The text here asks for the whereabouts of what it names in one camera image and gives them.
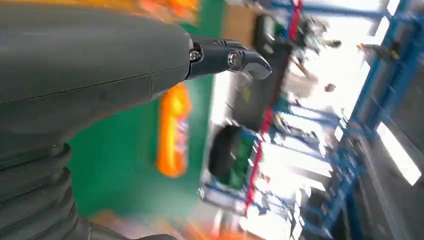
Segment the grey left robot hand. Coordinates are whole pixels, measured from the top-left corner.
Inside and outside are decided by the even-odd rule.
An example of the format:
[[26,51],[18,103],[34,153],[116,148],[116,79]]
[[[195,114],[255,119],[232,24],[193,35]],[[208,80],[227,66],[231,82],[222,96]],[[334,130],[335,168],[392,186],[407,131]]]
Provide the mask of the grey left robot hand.
[[105,8],[0,4],[0,152],[68,141],[180,82],[224,71],[267,78],[258,53]]

